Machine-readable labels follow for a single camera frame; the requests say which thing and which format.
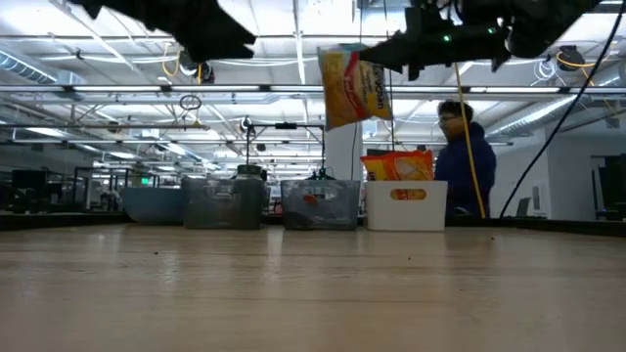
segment table surface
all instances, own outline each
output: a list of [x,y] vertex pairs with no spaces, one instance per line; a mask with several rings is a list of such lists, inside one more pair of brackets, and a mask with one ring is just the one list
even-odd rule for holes
[[0,234],[13,351],[624,351],[626,241],[445,234]]

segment white plastic container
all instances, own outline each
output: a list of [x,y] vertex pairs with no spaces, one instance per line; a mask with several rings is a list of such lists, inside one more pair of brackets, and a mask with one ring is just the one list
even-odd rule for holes
[[[443,181],[370,181],[365,184],[372,231],[431,231],[445,228],[448,183]],[[422,199],[394,199],[396,190],[417,191]]]

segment person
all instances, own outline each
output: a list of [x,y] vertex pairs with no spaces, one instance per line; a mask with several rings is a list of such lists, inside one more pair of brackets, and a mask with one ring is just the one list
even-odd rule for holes
[[[461,103],[454,101],[439,104],[439,127],[448,144],[439,153],[434,178],[448,182],[447,216],[480,217],[461,108]],[[489,194],[495,182],[496,155],[485,140],[485,130],[478,123],[472,122],[473,109],[465,104],[465,111],[478,188],[485,209],[485,217],[489,217]]]

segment white column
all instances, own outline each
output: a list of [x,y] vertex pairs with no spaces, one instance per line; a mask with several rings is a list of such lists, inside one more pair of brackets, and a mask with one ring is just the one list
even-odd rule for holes
[[352,123],[326,132],[327,173],[338,180],[363,179],[363,129],[361,123]]

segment storage bin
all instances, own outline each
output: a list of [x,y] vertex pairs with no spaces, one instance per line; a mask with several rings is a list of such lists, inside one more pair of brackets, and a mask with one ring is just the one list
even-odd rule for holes
[[283,224],[288,230],[355,230],[359,181],[281,182]]
[[[371,181],[365,184],[365,190],[368,230],[444,230],[447,182]],[[419,199],[396,199],[398,191],[409,191]]]
[[134,221],[151,225],[183,222],[185,196],[182,190],[161,188],[125,188],[122,207]]
[[183,180],[187,229],[257,230],[265,183],[261,180]]

